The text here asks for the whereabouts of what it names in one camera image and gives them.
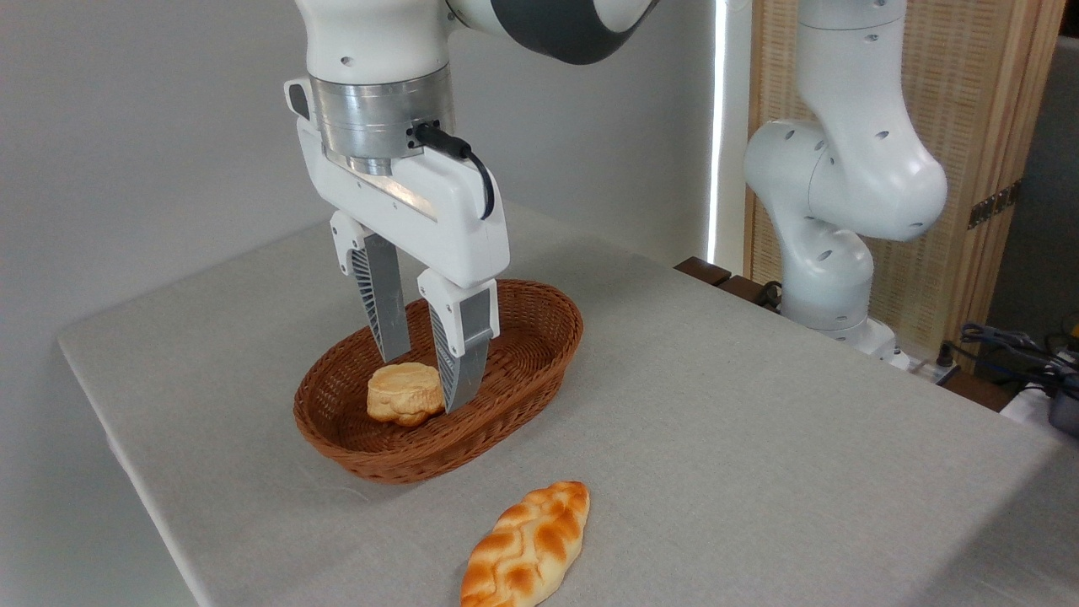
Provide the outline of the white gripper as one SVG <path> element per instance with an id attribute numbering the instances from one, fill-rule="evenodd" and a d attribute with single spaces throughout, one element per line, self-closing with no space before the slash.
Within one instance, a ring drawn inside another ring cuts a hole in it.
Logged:
<path id="1" fill-rule="evenodd" d="M 338 265 L 359 288 L 383 361 L 411 350 L 398 247 L 432 268 L 416 286 L 429 307 L 443 410 L 469 403 L 500 335 L 493 277 L 510 262 L 502 204 L 481 219 L 484 188 L 470 163 L 425 151 L 393 160 L 390 176 L 366 175 L 325 153 L 311 121 L 300 116 L 296 127 L 312 183 L 339 210 L 329 223 Z"/>

